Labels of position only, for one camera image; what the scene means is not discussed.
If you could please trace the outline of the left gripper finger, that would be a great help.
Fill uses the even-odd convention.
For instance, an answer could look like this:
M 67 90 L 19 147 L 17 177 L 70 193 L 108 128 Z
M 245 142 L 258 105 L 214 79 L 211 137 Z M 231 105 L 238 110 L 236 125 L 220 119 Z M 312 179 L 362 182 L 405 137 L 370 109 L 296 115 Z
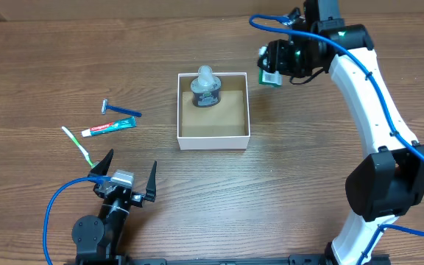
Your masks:
M 149 179 L 148 179 L 148 183 L 146 185 L 146 193 L 145 193 L 145 200 L 149 201 L 149 202 L 154 202 L 156 200 L 156 193 L 157 193 L 157 188 L 156 188 L 156 172 L 157 172 L 157 166 L 158 166 L 158 162 L 155 161 L 153 163 L 150 175 L 149 175 Z
M 114 150 L 111 149 L 106 156 L 98 162 L 89 172 L 89 176 L 106 176 L 113 159 Z

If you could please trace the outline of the green white toothbrush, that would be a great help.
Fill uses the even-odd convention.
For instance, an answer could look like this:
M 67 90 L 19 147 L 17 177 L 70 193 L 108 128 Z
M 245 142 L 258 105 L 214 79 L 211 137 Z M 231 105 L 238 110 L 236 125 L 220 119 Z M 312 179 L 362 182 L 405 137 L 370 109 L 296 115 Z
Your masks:
M 79 141 L 76 139 L 74 134 L 67 127 L 62 126 L 61 129 L 73 141 L 73 143 L 76 145 L 76 147 L 81 151 L 84 159 L 87 161 L 89 166 L 91 168 L 93 168 L 94 163 L 91 161 L 91 158 L 90 158 L 88 151 L 79 143 Z

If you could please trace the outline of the green white soap bar package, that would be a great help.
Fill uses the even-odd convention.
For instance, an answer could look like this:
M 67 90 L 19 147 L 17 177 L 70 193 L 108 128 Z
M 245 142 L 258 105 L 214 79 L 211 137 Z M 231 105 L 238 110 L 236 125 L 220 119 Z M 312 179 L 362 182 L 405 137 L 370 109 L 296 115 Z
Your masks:
M 283 77 L 278 71 L 269 73 L 263 69 L 259 69 L 258 82 L 261 85 L 271 85 L 278 88 L 283 84 Z

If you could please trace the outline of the green red toothpaste tube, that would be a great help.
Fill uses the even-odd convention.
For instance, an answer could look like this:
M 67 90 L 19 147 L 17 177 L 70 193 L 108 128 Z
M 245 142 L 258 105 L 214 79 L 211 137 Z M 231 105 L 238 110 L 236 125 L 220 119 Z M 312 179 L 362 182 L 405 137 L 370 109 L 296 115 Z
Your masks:
M 119 130 L 125 130 L 129 128 L 134 128 L 137 126 L 134 116 L 131 116 L 126 119 L 121 119 L 118 121 L 112 121 L 106 124 L 98 125 L 81 132 L 82 137 L 91 137 L 96 135 L 101 135 L 105 133 L 111 133 Z

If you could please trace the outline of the dark blue pump bottle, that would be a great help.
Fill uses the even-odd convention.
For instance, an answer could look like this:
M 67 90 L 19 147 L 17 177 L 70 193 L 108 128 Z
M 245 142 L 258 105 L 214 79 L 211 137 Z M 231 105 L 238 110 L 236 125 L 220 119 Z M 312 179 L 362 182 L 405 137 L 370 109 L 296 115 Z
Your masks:
M 222 82 L 210 66 L 200 66 L 198 76 L 191 82 L 193 105 L 195 107 L 212 107 L 220 102 Z

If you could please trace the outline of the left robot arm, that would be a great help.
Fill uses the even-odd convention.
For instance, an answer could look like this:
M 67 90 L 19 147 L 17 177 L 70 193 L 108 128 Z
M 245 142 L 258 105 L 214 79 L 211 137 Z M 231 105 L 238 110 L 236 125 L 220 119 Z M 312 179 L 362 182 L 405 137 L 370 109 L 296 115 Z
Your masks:
M 77 246 L 76 264 L 136 263 L 129 255 L 119 252 L 119 244 L 130 209 L 156 200 L 158 163 L 153 163 L 146 191 L 142 194 L 134 191 L 132 172 L 118 169 L 112 176 L 107 175 L 112 159 L 113 150 L 110 150 L 88 174 L 95 182 L 93 192 L 103 203 L 96 216 L 84 216 L 72 228 L 71 236 Z

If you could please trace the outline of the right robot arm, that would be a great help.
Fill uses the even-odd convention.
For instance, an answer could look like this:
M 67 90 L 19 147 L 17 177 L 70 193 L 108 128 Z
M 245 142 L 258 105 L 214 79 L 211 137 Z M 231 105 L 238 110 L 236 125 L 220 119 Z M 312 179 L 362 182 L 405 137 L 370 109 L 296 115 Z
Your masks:
M 277 18 L 281 39 L 259 51 L 260 78 L 287 76 L 303 85 L 329 74 L 360 135 L 363 161 L 347 177 L 350 213 L 322 254 L 295 254 L 290 264 L 388 264 L 373 250 L 387 230 L 424 197 L 424 144 L 409 129 L 381 75 L 366 27 L 348 25 L 336 1 L 306 1 Z

